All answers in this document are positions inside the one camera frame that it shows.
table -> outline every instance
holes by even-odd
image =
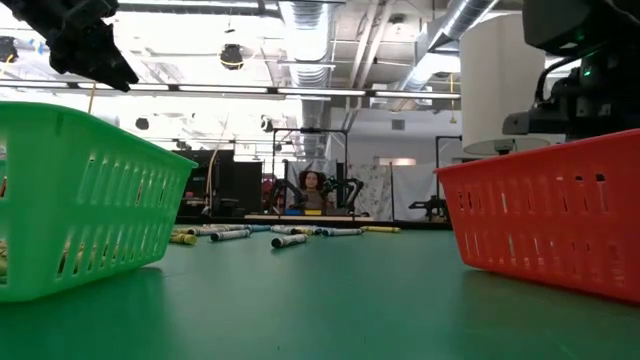
[[[447,231],[270,233],[0,305],[3,359],[638,359],[640,309],[465,267]]]
[[[247,221],[251,221],[251,220],[279,220],[279,219],[286,219],[286,220],[303,220],[303,221],[344,221],[344,222],[351,222],[351,221],[375,221],[374,218],[372,217],[352,217],[352,216],[328,216],[328,215],[318,215],[318,216],[313,216],[313,215],[245,215],[244,218]]]

plastic basket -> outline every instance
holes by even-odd
[[[161,259],[193,165],[80,111],[0,103],[0,301]]]
[[[640,302],[640,131],[438,170],[465,264]]]

green basket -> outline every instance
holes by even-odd
[[[0,302],[160,260],[194,165],[77,110],[0,102]]]

lamp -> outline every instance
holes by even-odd
[[[531,107],[545,54],[524,42],[522,15],[484,21],[460,40],[462,146],[466,153],[496,155],[554,144],[557,136],[503,135],[507,115]]]

woman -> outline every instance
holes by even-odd
[[[334,201],[332,194],[328,194],[325,198],[320,193],[322,191],[322,185],[326,180],[327,177],[323,173],[315,171],[303,171],[300,173],[298,179],[300,190],[307,196],[307,201],[304,206],[305,210],[333,208]]]

